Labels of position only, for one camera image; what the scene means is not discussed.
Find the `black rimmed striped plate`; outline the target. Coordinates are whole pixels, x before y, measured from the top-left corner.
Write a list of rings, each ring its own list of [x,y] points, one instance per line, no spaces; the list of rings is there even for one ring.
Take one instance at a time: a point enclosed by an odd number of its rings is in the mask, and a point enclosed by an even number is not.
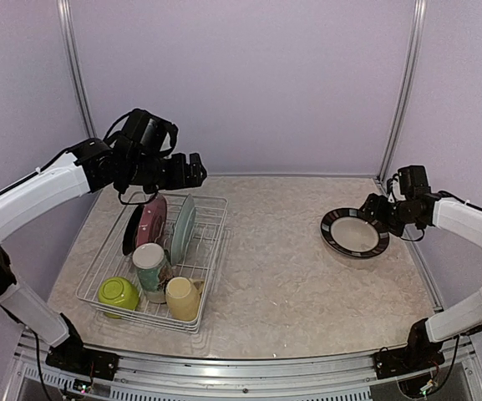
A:
[[[337,208],[326,213],[320,223],[324,242],[334,251],[357,259],[383,254],[390,238],[378,221],[367,221],[355,208]]]

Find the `light teal flower plate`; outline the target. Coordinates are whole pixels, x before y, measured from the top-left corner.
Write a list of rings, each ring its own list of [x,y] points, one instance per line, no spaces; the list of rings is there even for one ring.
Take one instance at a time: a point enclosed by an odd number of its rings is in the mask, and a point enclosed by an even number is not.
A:
[[[181,263],[190,242],[190,234],[195,224],[195,201],[188,195],[180,209],[174,224],[173,236],[170,243],[170,263]]]

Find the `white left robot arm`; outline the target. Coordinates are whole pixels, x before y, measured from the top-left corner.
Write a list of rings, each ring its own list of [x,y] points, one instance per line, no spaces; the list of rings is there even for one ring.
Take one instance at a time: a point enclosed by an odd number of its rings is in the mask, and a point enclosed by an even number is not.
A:
[[[102,140],[85,140],[59,152],[43,168],[0,190],[0,307],[42,338],[75,372],[90,354],[74,328],[11,270],[3,242],[46,212],[109,185],[123,194],[131,185],[146,192],[196,188],[207,171],[197,153],[137,149],[125,157]]]

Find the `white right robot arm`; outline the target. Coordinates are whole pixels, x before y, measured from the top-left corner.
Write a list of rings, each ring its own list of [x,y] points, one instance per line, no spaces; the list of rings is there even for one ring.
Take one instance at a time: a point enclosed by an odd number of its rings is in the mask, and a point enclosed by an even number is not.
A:
[[[385,195],[370,194],[360,207],[368,221],[382,224],[395,236],[407,224],[431,226],[453,234],[482,249],[482,210],[444,193],[419,195],[413,200],[389,201]],[[441,344],[457,335],[482,328],[482,286],[452,307],[416,322],[408,343],[400,353],[401,364],[417,371],[440,350]]]

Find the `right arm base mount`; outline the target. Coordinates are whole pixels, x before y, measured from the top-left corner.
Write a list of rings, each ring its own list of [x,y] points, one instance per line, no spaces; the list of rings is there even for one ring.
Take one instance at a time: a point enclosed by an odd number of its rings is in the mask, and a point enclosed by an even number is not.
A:
[[[443,364],[443,342],[429,340],[425,328],[412,327],[405,346],[381,348],[373,355],[377,379],[392,378]]]

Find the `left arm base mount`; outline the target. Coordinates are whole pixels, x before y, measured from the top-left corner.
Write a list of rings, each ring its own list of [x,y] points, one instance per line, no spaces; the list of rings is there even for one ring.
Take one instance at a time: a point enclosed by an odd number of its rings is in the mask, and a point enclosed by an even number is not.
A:
[[[119,355],[86,348],[75,326],[62,313],[60,316],[68,327],[69,337],[57,347],[49,349],[46,364],[91,379],[113,381],[119,366]]]

